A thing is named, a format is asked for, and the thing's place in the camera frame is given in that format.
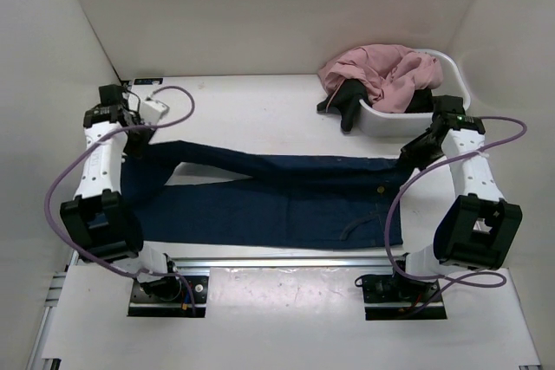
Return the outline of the dark blue denim trousers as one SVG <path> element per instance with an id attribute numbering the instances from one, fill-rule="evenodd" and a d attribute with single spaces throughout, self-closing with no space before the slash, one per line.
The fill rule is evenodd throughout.
<path id="1" fill-rule="evenodd" d="M 186 141 L 121 167 L 144 238 L 165 243 L 358 250 L 402 243 L 396 159 L 242 153 Z"/>

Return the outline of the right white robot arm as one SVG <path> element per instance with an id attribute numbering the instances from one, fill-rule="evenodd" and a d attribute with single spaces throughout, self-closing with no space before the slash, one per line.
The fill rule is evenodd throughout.
<path id="1" fill-rule="evenodd" d="M 522 221 L 522 210 L 507 202 L 493 177 L 485 152 L 485 127 L 466 114 L 460 97 L 433 99 L 432 123 L 401 149 L 402 165 L 419 171 L 444 159 L 450 169 L 455 200 L 438 225 L 434 241 L 409 253 L 404 270 L 392 275 L 389 289 L 407 301 L 431 282 L 463 270 L 499 269 Z"/>

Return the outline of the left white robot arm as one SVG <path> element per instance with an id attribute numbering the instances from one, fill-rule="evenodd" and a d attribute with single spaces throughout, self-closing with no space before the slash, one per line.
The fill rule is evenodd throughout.
<path id="1" fill-rule="evenodd" d="M 101 86 L 99 96 L 83 117 L 88 155 L 73 199 L 60 207 L 62 222 L 73 243 L 131 275 L 147 293 L 171 301 L 182 290 L 175 263 L 145 244 L 121 192 L 124 159 L 141 155 L 169 107 L 147 97 L 131 108 L 130 92 L 115 84 Z"/>

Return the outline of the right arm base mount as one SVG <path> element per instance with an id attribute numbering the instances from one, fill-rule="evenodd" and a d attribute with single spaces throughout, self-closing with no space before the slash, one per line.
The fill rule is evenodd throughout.
<path id="1" fill-rule="evenodd" d="M 446 320 L 447 312 L 435 282 L 392 275 L 367 274 L 355 279 L 362 291 L 366 321 Z"/>

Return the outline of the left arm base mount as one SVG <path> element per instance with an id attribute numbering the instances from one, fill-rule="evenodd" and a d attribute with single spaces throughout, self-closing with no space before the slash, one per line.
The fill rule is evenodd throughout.
<path id="1" fill-rule="evenodd" d="M 129 296 L 127 315 L 145 318 L 204 318 L 209 293 L 209 269 L 183 269 L 179 278 L 161 278 L 155 282 L 134 281 Z"/>

